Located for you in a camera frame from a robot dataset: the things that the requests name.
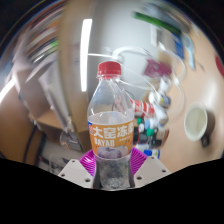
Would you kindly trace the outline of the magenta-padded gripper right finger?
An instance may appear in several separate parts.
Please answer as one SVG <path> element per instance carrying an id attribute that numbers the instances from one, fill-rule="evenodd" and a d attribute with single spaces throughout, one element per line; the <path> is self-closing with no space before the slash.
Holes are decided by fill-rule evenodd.
<path id="1" fill-rule="evenodd" d="M 141 188 L 157 181 L 171 172 L 156 156 L 147 156 L 133 148 L 130 158 L 130 184 L 132 188 Z"/>

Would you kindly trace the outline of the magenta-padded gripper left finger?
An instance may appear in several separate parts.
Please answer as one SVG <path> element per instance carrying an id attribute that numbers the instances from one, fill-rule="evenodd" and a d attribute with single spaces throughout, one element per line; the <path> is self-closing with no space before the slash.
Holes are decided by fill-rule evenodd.
<path id="1" fill-rule="evenodd" d="M 90 150 L 80 159 L 71 159 L 58 176 L 83 188 L 92 189 L 95 172 L 96 162 Z"/>

